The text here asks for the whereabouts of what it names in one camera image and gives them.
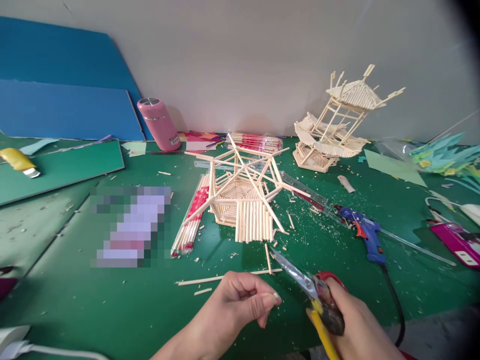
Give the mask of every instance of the white wall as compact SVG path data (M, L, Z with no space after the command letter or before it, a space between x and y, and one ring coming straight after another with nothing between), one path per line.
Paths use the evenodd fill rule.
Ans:
M441 0L2 0L0 15L108 33L179 130L293 135L333 70L370 63L380 97L407 89L358 136L425 141L480 108L472 39Z

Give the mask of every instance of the hand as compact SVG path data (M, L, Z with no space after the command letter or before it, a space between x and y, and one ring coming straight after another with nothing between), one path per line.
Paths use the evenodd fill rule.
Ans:
M343 360L405 360L363 301L350 295L331 277L326 283L345 320L343 336L330 335Z
M192 321L154 359L219 359L245 325L264 329L270 310L282 299L259 276L229 271Z

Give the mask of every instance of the blue glue gun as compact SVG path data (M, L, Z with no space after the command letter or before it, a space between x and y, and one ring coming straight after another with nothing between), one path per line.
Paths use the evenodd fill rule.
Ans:
M363 238L366 246L366 258L371 263L385 264L385 255L380 246L377 233L381 230L380 224L360 212L349 207L333 204L338 213L349 223L356 226L356 235Z

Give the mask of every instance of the blue board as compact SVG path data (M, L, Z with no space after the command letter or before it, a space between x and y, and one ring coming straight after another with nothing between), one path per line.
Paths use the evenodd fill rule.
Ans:
M9 137L144 141L126 90L0 80L0 130Z
M153 140L137 109L137 85L107 34L0 16L0 54L0 79L126 89Z

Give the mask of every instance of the pavilion model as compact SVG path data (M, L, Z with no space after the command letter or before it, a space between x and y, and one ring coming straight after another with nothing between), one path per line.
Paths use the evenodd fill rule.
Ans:
M182 226L210 207L210 212L215 215L215 221L218 224L235 228L236 242L249 243L254 240L271 242L273 222L276 223L280 232L286 233L286 231L269 202L282 189L294 191L306 197L310 195L283 182L280 176L275 156L289 148L270 154L239 147L232 138L230 141L233 149L217 157L185 152L210 162L210 172L208 199L185 219ZM217 177L216 170L220 165L233 166L233 173L226 172ZM273 184L274 189L269 190L266 181Z
M329 167L337 164L340 158L351 158L362 151L363 146L369 143L361 137L352 136L371 110L382 108L386 102L404 92L405 88L380 99L375 90L365 82L375 65L370 64L363 74L363 79L349 82L340 81L333 87L335 71L330 76L330 88L326 91L330 100L326 104L319 118L307 112L306 117L294 124L299 142L293 151L293 157L300 168L326 173Z

